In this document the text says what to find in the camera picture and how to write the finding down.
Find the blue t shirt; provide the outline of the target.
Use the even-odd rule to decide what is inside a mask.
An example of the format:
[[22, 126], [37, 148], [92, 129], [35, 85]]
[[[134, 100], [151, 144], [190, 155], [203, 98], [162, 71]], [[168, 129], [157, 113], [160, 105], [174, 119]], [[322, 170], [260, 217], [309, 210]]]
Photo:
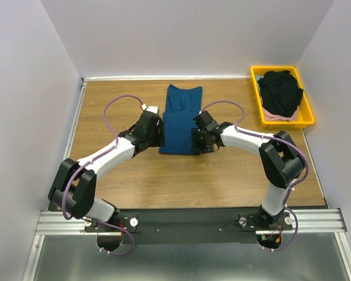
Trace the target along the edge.
[[202, 87], [178, 88], [172, 84], [167, 89], [166, 107], [163, 113], [164, 146], [162, 154], [191, 155], [193, 118], [201, 110]]

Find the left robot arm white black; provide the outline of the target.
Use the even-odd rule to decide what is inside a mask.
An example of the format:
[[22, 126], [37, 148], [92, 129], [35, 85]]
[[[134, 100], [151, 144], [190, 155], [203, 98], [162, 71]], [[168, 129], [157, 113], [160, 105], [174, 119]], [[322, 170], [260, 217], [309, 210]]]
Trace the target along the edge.
[[118, 164], [135, 157], [149, 147], [164, 145], [164, 125], [159, 108], [146, 108], [139, 120], [112, 142], [89, 157], [78, 161], [63, 160], [51, 185], [48, 199], [67, 215], [98, 221], [105, 231], [119, 225], [119, 210], [95, 196], [97, 181]]

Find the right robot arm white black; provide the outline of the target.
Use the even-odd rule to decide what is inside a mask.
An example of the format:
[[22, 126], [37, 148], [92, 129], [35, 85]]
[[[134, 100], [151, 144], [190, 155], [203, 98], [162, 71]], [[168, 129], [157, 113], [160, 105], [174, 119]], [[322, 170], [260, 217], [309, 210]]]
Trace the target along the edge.
[[259, 206], [257, 223], [264, 229], [277, 225], [291, 189], [309, 163], [290, 135], [258, 133], [229, 122], [218, 124], [208, 111], [193, 118], [192, 145], [196, 154], [209, 153], [213, 146], [238, 148], [260, 156], [269, 187]]

